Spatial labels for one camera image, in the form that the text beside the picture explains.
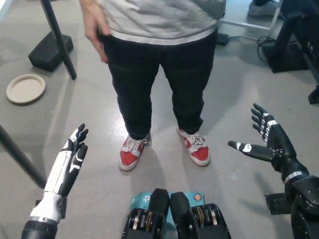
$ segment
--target paper plate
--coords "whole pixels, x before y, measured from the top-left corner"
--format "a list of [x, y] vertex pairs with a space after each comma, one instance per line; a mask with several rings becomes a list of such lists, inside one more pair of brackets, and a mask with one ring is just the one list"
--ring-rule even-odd
[[27, 104], [40, 98], [44, 90], [44, 80], [37, 75], [29, 74], [11, 81], [6, 89], [6, 96], [15, 104]]

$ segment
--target gray floor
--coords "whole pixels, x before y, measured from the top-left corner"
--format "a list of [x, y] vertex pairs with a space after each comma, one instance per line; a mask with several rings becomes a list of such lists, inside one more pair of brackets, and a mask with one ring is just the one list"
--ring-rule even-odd
[[[86, 161], [57, 238], [120, 238], [130, 197], [156, 187], [203, 191], [206, 202], [222, 209], [235, 239], [292, 238], [289, 217], [271, 217], [264, 200], [265, 194], [283, 191], [280, 175], [270, 164], [232, 150], [227, 141], [262, 143], [250, 119], [250, 108], [258, 102], [282, 124], [299, 159], [319, 175], [319, 108], [307, 100], [316, 84], [309, 71], [272, 74], [258, 59], [254, 41], [234, 39], [218, 47], [204, 94], [201, 129], [210, 145], [212, 163], [199, 168], [188, 158], [175, 132], [171, 90], [160, 70], [152, 93], [152, 145], [133, 172], [121, 173], [117, 161], [127, 133], [110, 72], [83, 37], [78, 0], [52, 4], [63, 33], [72, 36], [75, 49], [71, 58], [78, 78], [71, 81], [63, 65], [52, 74], [32, 68], [27, 55], [49, 27], [38, 1], [15, 0], [0, 25], [0, 122], [46, 174], [70, 133], [82, 122], [90, 130]], [[246, 17], [249, 0], [228, 0], [227, 4], [226, 18], [254, 22]], [[258, 22], [270, 24], [269, 19]], [[265, 35], [225, 25], [220, 29], [231, 36]], [[45, 79], [45, 95], [27, 107], [10, 104], [5, 96], [7, 85], [29, 73]], [[15, 239], [42, 191], [2, 149], [0, 156], [0, 238]]]

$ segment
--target black jeans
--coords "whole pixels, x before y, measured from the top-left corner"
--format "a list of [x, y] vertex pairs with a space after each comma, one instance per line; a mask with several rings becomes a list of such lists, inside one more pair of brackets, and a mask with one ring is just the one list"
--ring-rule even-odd
[[256, 6], [263, 6], [265, 5], [267, 2], [269, 2], [270, 0], [254, 0]]
[[113, 86], [129, 135], [145, 138], [151, 130], [151, 88], [160, 64], [172, 89], [173, 111], [178, 126], [189, 134], [203, 123], [200, 114], [214, 59], [217, 30], [191, 43], [162, 46], [123, 41], [103, 36]]

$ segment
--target black box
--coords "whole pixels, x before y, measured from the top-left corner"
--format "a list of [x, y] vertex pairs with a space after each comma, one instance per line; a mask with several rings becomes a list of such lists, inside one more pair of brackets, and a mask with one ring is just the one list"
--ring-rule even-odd
[[[70, 36], [62, 35], [68, 52], [73, 49]], [[53, 33], [48, 33], [40, 43], [30, 52], [29, 59], [33, 66], [53, 72], [62, 62], [62, 54], [56, 45]]]

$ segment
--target red sneaker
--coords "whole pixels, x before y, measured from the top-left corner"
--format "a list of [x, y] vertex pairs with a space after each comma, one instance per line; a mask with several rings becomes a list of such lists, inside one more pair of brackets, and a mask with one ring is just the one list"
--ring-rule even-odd
[[177, 133], [184, 140], [190, 159], [198, 166], [207, 166], [210, 163], [210, 153], [201, 133], [188, 134], [179, 127], [177, 127]]
[[141, 140], [135, 140], [128, 136], [120, 152], [120, 169], [123, 171], [131, 171], [136, 167], [140, 160], [141, 153], [148, 142], [147, 137]]

